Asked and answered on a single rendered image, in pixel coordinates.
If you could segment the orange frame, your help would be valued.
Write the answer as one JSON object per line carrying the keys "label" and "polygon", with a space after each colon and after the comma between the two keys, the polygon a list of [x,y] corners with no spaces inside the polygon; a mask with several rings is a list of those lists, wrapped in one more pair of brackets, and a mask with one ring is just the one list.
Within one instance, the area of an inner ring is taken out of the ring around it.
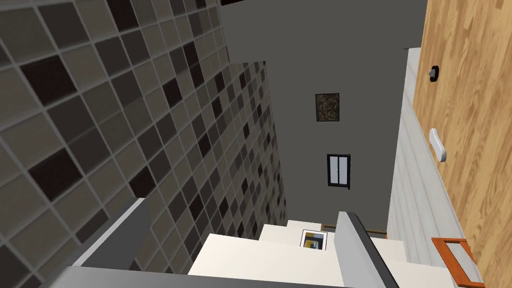
{"label": "orange frame", "polygon": [[465,238],[441,238],[441,237],[432,237],[431,238],[434,246],[436,247],[439,255],[441,256],[444,264],[446,265],[448,271],[450,272],[455,284],[458,287],[462,288],[486,288],[485,284],[482,280],[472,281],[468,277],[467,273],[464,271],[460,262],[457,261],[455,255],[449,248],[448,244],[457,244],[460,245],[465,253],[469,256],[471,261],[476,265],[476,262],[473,258],[473,254],[471,252],[470,246]]}

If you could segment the yellow and blue wall picture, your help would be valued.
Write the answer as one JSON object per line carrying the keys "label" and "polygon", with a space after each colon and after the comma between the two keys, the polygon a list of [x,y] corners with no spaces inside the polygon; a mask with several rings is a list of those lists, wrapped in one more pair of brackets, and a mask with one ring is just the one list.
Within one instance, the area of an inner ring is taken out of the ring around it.
{"label": "yellow and blue wall picture", "polygon": [[325,251],[327,249],[328,233],[304,229],[302,231],[300,247]]}

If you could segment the black-framed window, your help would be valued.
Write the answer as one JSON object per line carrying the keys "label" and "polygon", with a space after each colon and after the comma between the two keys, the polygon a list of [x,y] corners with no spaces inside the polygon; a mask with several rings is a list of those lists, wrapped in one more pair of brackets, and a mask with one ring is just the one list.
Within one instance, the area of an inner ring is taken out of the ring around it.
{"label": "black-framed window", "polygon": [[351,187],[351,155],[327,154],[327,185],[329,187]]}

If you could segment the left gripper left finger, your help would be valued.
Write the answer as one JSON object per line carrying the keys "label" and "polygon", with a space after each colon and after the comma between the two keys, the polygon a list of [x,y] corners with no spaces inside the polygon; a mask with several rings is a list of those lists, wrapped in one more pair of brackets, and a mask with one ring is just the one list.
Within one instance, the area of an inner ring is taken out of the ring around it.
{"label": "left gripper left finger", "polygon": [[107,220],[71,258],[71,265],[127,270],[150,230],[148,201],[137,198]]}

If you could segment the dark brown wall picture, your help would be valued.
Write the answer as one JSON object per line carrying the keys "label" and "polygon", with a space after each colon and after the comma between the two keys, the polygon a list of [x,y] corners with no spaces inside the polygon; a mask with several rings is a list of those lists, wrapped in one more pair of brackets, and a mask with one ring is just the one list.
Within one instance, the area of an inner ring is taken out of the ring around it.
{"label": "dark brown wall picture", "polygon": [[340,121],[340,95],[338,93],[320,93],[315,95],[317,122]]}

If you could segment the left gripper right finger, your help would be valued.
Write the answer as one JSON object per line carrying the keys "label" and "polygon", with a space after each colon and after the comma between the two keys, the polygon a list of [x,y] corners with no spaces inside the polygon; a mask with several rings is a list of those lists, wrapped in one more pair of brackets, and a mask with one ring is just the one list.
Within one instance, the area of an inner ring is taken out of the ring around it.
{"label": "left gripper right finger", "polygon": [[356,213],[339,212],[334,248],[346,287],[400,288]]}

